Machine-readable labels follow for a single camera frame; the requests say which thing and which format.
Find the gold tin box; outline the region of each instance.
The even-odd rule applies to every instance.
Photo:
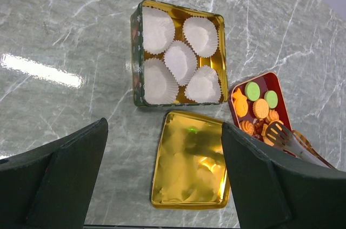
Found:
[[[209,58],[197,57],[197,67],[210,66],[214,69],[219,78],[219,84],[221,86],[221,98],[218,103],[196,103],[189,100],[185,96],[185,87],[179,87],[178,95],[172,104],[149,104],[144,98],[144,75],[143,68],[144,61],[150,58],[162,59],[164,53],[158,55],[152,55],[143,49],[143,19],[142,19],[142,7],[152,7],[160,9],[169,14],[175,25],[175,37],[174,40],[185,42],[183,35],[183,23],[191,17],[205,17],[213,22],[218,34],[218,47],[216,52]],[[227,83],[227,71],[226,71],[226,52],[225,52],[225,34],[224,34],[224,19],[221,15],[212,14],[210,12],[197,11],[193,9],[184,8],[168,3],[157,2],[153,0],[142,1],[136,11],[131,15],[131,53],[132,53],[132,81],[133,81],[133,99],[136,106],[179,106],[179,105],[208,105],[219,104],[227,102],[228,100],[228,83]]]
[[[157,151],[151,203],[155,208],[224,207],[230,184],[221,145],[222,121],[167,113]]]

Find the red tray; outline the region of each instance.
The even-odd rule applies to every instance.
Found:
[[[287,128],[289,128],[290,130],[292,130],[290,119],[288,117],[288,113],[287,113],[287,109],[286,109],[286,105],[285,105],[285,101],[283,99],[279,79],[277,78],[277,75],[274,72],[268,72],[268,73],[265,73],[265,74],[260,75],[258,77],[247,80],[246,82],[243,82],[243,83],[237,85],[235,88],[233,88],[233,90],[229,91],[228,104],[229,104],[229,108],[231,109],[231,112],[232,112],[234,124],[237,127],[240,127],[240,123],[242,121],[247,120],[253,124],[255,124],[258,121],[258,119],[254,115],[254,112],[252,111],[252,106],[254,104],[253,102],[247,100],[248,105],[249,105],[249,111],[246,114],[246,116],[244,116],[242,118],[237,116],[235,108],[234,108],[234,104],[233,104],[233,97],[232,97],[233,92],[236,89],[240,88],[242,93],[245,95],[245,85],[250,81],[253,81],[259,85],[259,88],[261,89],[261,97],[260,98],[264,98],[264,94],[268,90],[273,90],[276,92],[277,97],[278,97],[278,104],[277,104],[277,107],[275,108],[275,111],[277,111],[277,113],[279,114],[280,120],[283,122],[283,124]],[[263,141],[262,137],[259,135],[254,135],[254,137]]]

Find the white paper cupcake liner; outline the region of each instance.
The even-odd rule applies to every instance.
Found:
[[[173,41],[163,60],[180,86],[189,83],[197,68],[195,53],[181,41]]]
[[[197,69],[185,89],[185,96],[197,103],[219,102],[221,88],[216,71],[208,66]]]
[[[188,18],[184,22],[183,33],[197,55],[210,57],[217,50],[217,30],[213,22],[207,18]]]
[[[172,18],[164,11],[143,7],[144,50],[157,55],[164,52],[172,43],[175,27]]]
[[[178,92],[176,80],[161,60],[144,61],[144,98],[148,103],[173,103]]]

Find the gray marble surface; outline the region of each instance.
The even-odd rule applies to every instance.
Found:
[[[0,0],[0,155],[106,117],[109,139],[87,224],[238,227],[215,211],[149,201],[165,112],[132,102],[129,18],[142,0]],[[160,0],[224,16],[228,81],[278,73],[292,126],[338,169],[344,143],[346,22],[321,0]],[[232,121],[227,104],[191,112]]]

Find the green cookie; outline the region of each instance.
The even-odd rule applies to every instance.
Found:
[[[255,102],[261,95],[260,87],[255,82],[249,82],[245,86],[245,95],[250,101]]]
[[[269,108],[274,109],[277,106],[278,98],[274,91],[269,90],[265,92],[264,99],[267,101]]]

